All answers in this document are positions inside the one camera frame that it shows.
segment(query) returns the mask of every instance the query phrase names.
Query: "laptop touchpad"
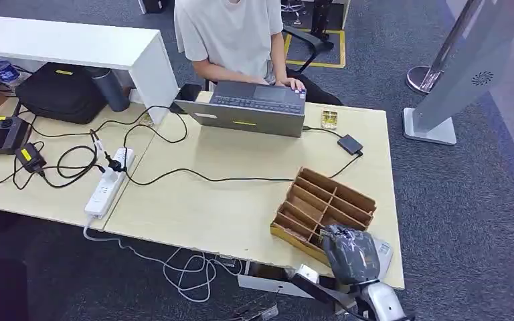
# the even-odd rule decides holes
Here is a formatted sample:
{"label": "laptop touchpad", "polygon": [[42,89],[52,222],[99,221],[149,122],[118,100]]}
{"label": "laptop touchpad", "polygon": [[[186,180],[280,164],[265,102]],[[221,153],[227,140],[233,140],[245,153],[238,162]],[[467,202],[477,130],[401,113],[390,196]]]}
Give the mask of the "laptop touchpad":
{"label": "laptop touchpad", "polygon": [[255,88],[254,99],[272,100],[274,102],[284,102],[284,96],[288,90],[279,86],[257,86]]}

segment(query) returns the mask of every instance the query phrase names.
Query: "laptop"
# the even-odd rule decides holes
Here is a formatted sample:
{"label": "laptop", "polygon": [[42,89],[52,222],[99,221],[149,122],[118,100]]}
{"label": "laptop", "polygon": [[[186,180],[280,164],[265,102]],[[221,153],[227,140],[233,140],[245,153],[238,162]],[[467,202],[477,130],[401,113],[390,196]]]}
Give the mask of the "laptop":
{"label": "laptop", "polygon": [[204,126],[300,137],[305,98],[305,91],[289,87],[222,81],[209,103],[175,103]]}

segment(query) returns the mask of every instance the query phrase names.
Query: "laptop keyboard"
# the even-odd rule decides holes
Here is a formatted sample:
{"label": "laptop keyboard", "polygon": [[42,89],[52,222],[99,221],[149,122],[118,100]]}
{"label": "laptop keyboard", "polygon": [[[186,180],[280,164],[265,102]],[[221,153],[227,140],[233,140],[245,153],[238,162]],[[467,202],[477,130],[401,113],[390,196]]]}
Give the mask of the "laptop keyboard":
{"label": "laptop keyboard", "polygon": [[253,108],[259,110],[266,110],[270,112],[286,112],[289,114],[301,115],[303,113],[302,108],[297,105],[282,104],[278,102],[259,102],[251,99],[242,98],[230,98],[230,97],[216,97],[216,104]]}

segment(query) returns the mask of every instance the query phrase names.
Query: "metal pole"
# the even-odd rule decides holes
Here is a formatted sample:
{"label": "metal pole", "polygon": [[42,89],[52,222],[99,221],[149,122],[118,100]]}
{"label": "metal pole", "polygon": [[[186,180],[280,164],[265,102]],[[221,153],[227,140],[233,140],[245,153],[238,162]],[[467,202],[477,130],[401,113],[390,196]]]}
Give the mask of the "metal pole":
{"label": "metal pole", "polygon": [[454,47],[456,40],[460,38],[470,23],[470,20],[476,13],[476,10],[478,9],[481,1],[482,0],[468,0],[466,2],[464,9],[462,9],[460,16],[454,24],[454,27],[452,27],[452,30],[450,30],[444,45],[442,45],[442,48],[440,48],[438,55],[430,67],[418,66],[409,70],[407,73],[407,85],[409,88],[418,94],[428,95],[428,93],[432,90],[432,87],[434,87],[442,75],[442,69],[448,60],[452,47]]}

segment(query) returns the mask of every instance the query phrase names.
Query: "black power adapter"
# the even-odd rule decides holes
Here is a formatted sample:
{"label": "black power adapter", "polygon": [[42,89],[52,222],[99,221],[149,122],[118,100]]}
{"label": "black power adapter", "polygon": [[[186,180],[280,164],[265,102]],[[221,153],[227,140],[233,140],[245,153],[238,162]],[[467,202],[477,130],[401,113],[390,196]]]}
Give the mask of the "black power adapter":
{"label": "black power adapter", "polygon": [[363,154],[361,149],[363,146],[352,136],[346,135],[338,140],[338,145],[344,148],[350,155]]}
{"label": "black power adapter", "polygon": [[23,165],[23,168],[27,170],[27,172],[37,172],[39,174],[43,172],[42,167],[46,165],[46,160],[44,160],[44,157],[42,157],[38,149],[34,147],[33,143],[26,143],[24,146],[15,151],[15,155]]}

